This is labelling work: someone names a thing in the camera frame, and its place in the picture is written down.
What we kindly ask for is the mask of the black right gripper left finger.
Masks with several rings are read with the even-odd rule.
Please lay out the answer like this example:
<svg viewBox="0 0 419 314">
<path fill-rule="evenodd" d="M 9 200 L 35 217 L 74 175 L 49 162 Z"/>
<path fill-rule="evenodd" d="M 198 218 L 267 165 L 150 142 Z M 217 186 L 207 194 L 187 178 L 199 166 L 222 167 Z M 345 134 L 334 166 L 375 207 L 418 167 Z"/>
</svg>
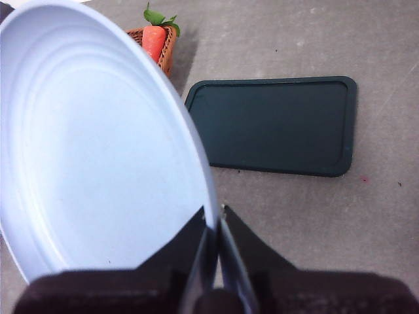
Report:
<svg viewBox="0 0 419 314">
<path fill-rule="evenodd" d="M 34 280 L 15 313 L 177 313 L 208 234 L 203 208 L 161 249 L 125 270 L 63 271 Z"/>
</svg>

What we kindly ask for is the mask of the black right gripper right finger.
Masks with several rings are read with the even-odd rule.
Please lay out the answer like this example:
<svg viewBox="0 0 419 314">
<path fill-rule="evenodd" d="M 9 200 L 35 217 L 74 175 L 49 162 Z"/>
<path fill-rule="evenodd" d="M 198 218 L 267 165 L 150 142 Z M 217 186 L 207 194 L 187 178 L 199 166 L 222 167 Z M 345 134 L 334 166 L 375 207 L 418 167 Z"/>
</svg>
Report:
<svg viewBox="0 0 419 314">
<path fill-rule="evenodd" d="M 417 313 L 404 282 L 375 273 L 302 270 L 261 240 L 227 205 L 219 225 L 225 286 L 246 313 Z"/>
</svg>

